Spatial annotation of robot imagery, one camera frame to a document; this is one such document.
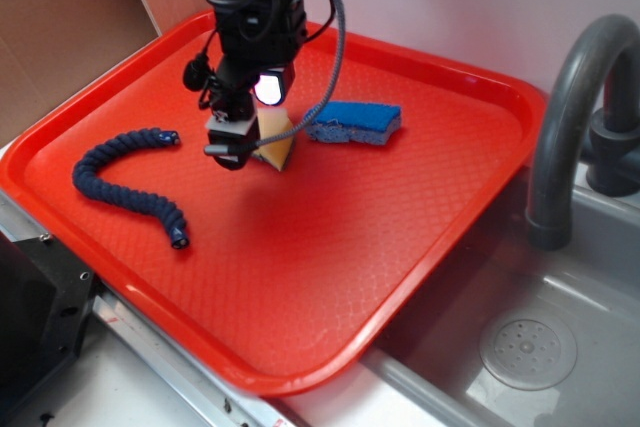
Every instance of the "yellow sponge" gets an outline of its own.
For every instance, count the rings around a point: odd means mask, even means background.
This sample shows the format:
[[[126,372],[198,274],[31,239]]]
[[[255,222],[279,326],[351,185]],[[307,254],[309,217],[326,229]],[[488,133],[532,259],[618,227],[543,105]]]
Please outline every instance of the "yellow sponge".
[[[257,110],[261,139],[281,134],[293,127],[287,115],[287,109],[284,107],[259,107]],[[282,172],[289,159],[292,146],[293,137],[289,137],[288,139],[261,146],[253,152],[253,156],[273,165]]]

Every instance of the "tray rim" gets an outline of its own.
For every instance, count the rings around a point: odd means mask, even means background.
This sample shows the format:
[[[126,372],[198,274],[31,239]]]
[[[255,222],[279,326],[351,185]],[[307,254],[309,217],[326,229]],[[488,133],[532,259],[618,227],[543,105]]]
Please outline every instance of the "tray rim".
[[[144,72],[160,63],[166,56],[212,27],[213,14],[210,11],[201,12],[186,19],[27,129],[0,160],[0,188],[27,212],[39,212],[37,217],[30,215],[67,245],[72,245],[76,254],[83,260],[95,263],[95,259],[102,257],[105,251],[97,242],[87,242],[86,237],[78,235],[75,227],[69,226],[64,219],[60,219],[56,215],[57,212],[23,182],[22,175],[29,159],[68,127],[99,108],[102,101],[135,82]],[[332,53],[335,38],[335,31],[330,30],[316,40],[311,48]],[[465,88],[472,91],[475,89],[477,94],[470,97],[490,102],[513,113],[522,126],[521,142],[519,148],[494,169],[487,182],[475,192],[469,204],[463,208],[463,212],[449,224],[430,247],[427,246],[422,258],[345,347],[322,365],[296,375],[273,376],[257,371],[213,335],[198,329],[195,322],[189,323],[190,319],[176,318],[168,301],[165,302],[167,305],[159,305],[157,299],[151,301],[146,294],[137,292],[137,289],[131,286],[131,280],[135,274],[114,275],[114,278],[110,279],[108,285],[111,288],[180,344],[189,346],[188,350],[196,358],[214,369],[227,381],[258,395],[278,396],[308,390],[332,378],[354,362],[373,341],[382,328],[381,325],[386,324],[392,314],[408,300],[411,293],[426,280],[429,273],[437,266],[437,262],[455,245],[455,242],[525,163],[537,141],[546,95],[524,81],[353,33],[348,34],[346,59],[370,66],[378,66],[382,61],[385,69],[390,67],[400,75],[437,87],[444,85],[443,88],[448,90],[454,90],[453,88],[457,87],[456,91],[459,91],[460,83],[468,82]],[[433,77],[427,82],[424,76]],[[491,95],[487,94],[488,85],[491,86]],[[83,108],[74,109],[77,104]],[[242,370],[243,375],[238,375],[239,370]]]

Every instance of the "black cable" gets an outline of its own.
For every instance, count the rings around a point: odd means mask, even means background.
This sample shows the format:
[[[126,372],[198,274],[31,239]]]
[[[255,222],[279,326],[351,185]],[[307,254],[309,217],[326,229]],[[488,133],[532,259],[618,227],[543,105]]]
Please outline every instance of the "black cable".
[[[218,33],[218,26],[216,25],[216,27],[211,31],[211,34],[209,34],[209,38],[207,39],[207,41],[204,44],[204,47],[202,48],[202,53],[203,54],[207,54],[207,52],[209,51],[209,46],[211,45],[211,41],[213,40],[213,38],[215,37],[215,35]]]
[[[244,40],[250,43],[257,43],[264,39],[269,32],[271,31],[271,27],[273,23],[276,21],[278,17],[278,11],[280,10],[280,0],[271,0],[271,10],[269,12],[269,18],[267,19],[267,23],[264,25],[262,30],[257,34],[251,36],[247,34],[242,28],[242,24],[238,26],[238,31]]]
[[[207,155],[240,155],[245,152],[250,152],[256,150],[258,147],[261,147],[266,144],[271,144],[274,142],[279,142],[284,139],[288,139],[289,137],[293,137],[306,126],[311,124],[313,120],[318,116],[322,109],[326,107],[335,91],[336,85],[338,84],[338,78],[340,77],[340,70],[342,68],[342,62],[344,60],[344,50],[346,46],[346,36],[347,36],[347,26],[346,26],[346,15],[345,8],[342,0],[333,0],[336,7],[336,18],[338,20],[338,43],[336,46],[336,54],[335,60],[333,63],[333,70],[331,72],[331,77],[329,79],[329,84],[325,89],[325,93],[320,99],[320,102],[313,107],[305,117],[294,127],[283,132],[281,134],[273,135],[271,137],[267,137],[265,139],[260,139],[255,142],[248,142],[246,144],[233,144],[233,145],[207,145],[204,148],[204,151]]]
[[[305,40],[305,43],[313,42],[314,40],[316,40],[331,25],[331,23],[333,22],[333,20],[336,17],[336,4],[335,4],[334,0],[329,0],[329,7],[330,7],[330,10],[331,10],[330,13],[329,13],[329,19],[316,32],[314,32],[312,35],[307,37],[306,40]]]
[[[163,131],[158,128],[120,134],[104,144],[97,145],[84,155],[73,169],[73,185],[92,200],[158,218],[171,239],[171,246],[174,249],[187,247],[189,245],[189,237],[185,232],[187,222],[175,203],[157,194],[105,182],[97,176],[107,164],[130,152],[169,147],[179,142],[177,132]]]
[[[55,419],[55,415],[51,415],[48,412],[44,413],[40,416],[40,422],[42,422],[42,427],[47,427],[51,419]]]

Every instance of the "sink basin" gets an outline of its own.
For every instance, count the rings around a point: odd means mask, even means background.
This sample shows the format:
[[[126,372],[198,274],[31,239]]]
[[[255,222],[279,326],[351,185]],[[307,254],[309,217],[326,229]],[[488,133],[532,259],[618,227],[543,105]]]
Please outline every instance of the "sink basin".
[[[640,210],[576,187],[572,242],[540,252],[526,191],[522,172],[376,348],[470,425],[638,425]]]

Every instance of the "navy rope toy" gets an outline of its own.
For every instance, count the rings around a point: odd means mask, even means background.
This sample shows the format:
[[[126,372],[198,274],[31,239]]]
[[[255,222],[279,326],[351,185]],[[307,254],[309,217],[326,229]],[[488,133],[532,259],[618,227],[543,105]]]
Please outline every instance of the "navy rope toy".
[[[100,179],[100,169],[114,160],[140,149],[169,147],[180,143],[178,133],[158,128],[120,134],[88,151],[73,169],[73,185],[86,197],[123,207],[132,212],[157,217],[174,249],[189,245],[187,222],[174,202],[166,197],[111,184]]]

